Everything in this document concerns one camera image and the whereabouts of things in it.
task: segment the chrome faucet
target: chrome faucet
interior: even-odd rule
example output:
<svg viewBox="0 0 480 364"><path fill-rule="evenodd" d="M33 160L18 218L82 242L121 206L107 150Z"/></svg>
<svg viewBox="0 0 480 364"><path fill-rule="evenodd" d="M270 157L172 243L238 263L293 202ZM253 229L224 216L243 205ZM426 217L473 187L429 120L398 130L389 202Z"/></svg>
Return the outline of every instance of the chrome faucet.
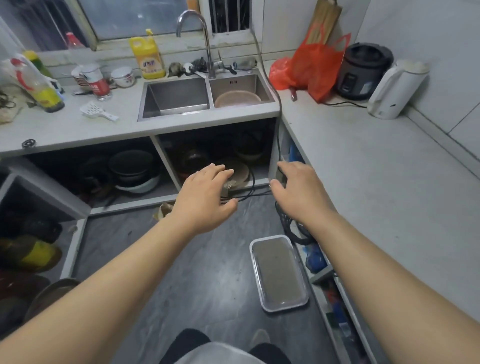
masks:
<svg viewBox="0 0 480 364"><path fill-rule="evenodd" d="M177 20L177 37L180 38L181 36L181 28L183 25L183 22L185 21L186 18L189 16L195 16L197 17L200 22L202 23L202 28L204 29L204 36L205 36L205 45L207 47L207 70L208 70L208 78L216 78L215 75L215 70L214 70L214 65L212 62L212 52L210 49L210 40L208 39L208 30L207 30L207 24L205 22L205 18L199 13L196 12L195 10L185 10L178 18Z"/></svg>

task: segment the red plastic bag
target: red plastic bag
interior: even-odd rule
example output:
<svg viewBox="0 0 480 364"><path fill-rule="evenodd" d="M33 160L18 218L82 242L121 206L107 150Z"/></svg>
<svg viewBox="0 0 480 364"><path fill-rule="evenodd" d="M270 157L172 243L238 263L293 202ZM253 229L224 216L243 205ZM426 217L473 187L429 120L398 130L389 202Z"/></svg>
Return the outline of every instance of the red plastic bag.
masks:
<svg viewBox="0 0 480 364"><path fill-rule="evenodd" d="M320 102L328 95L335 85L351 34L341 37L333 46L328 46L323 44L323 28L320 31L322 34L320 43L306 44L309 33L292 59L282 58L272 65L269 78L277 90L286 90L291 86L308 90L316 102ZM345 42L343 48L337 50L342 42Z"/></svg>

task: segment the black rice cooker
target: black rice cooker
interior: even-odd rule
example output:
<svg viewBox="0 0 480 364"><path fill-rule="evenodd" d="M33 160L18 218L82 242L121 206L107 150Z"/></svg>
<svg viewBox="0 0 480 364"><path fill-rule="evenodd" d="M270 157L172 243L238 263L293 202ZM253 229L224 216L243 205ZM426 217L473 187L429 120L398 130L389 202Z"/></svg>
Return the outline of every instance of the black rice cooker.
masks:
<svg viewBox="0 0 480 364"><path fill-rule="evenodd" d="M355 43L347 48L335 90L349 100L367 100L392 66L393 54L372 43Z"/></svg>

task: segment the yellow dish soap bottle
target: yellow dish soap bottle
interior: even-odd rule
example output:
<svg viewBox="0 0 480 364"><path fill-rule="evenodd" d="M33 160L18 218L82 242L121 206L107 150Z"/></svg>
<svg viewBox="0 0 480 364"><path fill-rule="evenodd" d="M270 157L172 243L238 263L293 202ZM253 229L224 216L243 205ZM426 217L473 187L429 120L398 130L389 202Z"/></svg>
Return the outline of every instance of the yellow dish soap bottle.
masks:
<svg viewBox="0 0 480 364"><path fill-rule="evenodd" d="M146 38L136 36L130 38L130 47L135 55L138 65L142 70L144 78L153 80L155 78L165 77L165 67L163 65L162 57L158 52L155 39L153 39L152 31L146 30L148 36Z"/></svg>

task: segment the electric kettle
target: electric kettle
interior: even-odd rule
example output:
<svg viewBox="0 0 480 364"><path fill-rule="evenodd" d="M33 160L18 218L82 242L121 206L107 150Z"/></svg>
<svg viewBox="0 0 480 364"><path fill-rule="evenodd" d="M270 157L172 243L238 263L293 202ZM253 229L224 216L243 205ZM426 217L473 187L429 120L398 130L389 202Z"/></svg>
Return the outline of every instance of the electric kettle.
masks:
<svg viewBox="0 0 480 364"><path fill-rule="evenodd" d="M398 60L368 101L368 113L379 119L395 119L429 72L430 67L425 63Z"/></svg>

